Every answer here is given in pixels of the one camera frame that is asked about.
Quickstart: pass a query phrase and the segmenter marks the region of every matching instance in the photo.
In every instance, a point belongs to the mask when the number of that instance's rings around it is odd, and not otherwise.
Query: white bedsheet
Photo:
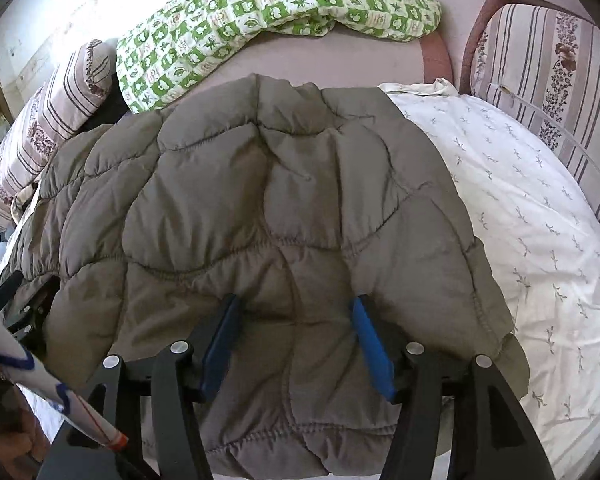
[[[600,225],[554,154],[470,96],[391,94],[442,154],[531,368],[522,405],[556,478],[600,450]]]

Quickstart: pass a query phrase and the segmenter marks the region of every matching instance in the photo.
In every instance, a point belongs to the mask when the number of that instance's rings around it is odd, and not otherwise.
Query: striped pillow
[[[0,145],[0,232],[13,226],[11,202],[104,102],[115,50],[90,41],[61,63],[16,118]]]
[[[600,30],[558,10],[506,5],[478,42],[471,74],[472,93],[549,146],[600,221]]]

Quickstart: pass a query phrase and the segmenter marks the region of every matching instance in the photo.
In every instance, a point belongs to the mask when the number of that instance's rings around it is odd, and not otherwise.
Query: mattress
[[[556,478],[575,480],[600,449],[600,224],[553,153],[497,108],[470,96],[390,97],[452,173],[529,360],[522,405]],[[26,394],[53,439],[59,415]],[[446,478],[448,460],[436,459],[433,478]]]
[[[452,78],[445,43],[437,31],[402,43],[380,40],[336,24],[328,34],[288,36],[261,32],[186,96],[251,73],[318,88],[369,87],[385,81],[405,84]]]

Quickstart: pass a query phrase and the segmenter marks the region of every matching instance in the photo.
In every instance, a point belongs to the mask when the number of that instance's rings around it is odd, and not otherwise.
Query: green patterned pillow
[[[118,43],[118,78],[133,112],[183,95],[263,30],[323,36],[336,22],[410,41],[440,22],[436,0],[171,0]]]

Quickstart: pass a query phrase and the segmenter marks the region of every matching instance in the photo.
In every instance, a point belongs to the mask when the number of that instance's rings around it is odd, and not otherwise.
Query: metal bolt
[[[186,341],[176,341],[171,345],[171,352],[174,354],[182,354],[189,348],[189,343]]]
[[[411,342],[407,345],[407,352],[409,352],[411,355],[420,355],[424,353],[424,346],[420,343],[416,343],[415,341]]]
[[[120,358],[117,355],[108,355],[104,358],[102,366],[105,368],[115,368],[120,364]]]
[[[480,368],[489,368],[493,364],[493,361],[486,355],[478,355],[475,357],[475,363]]]

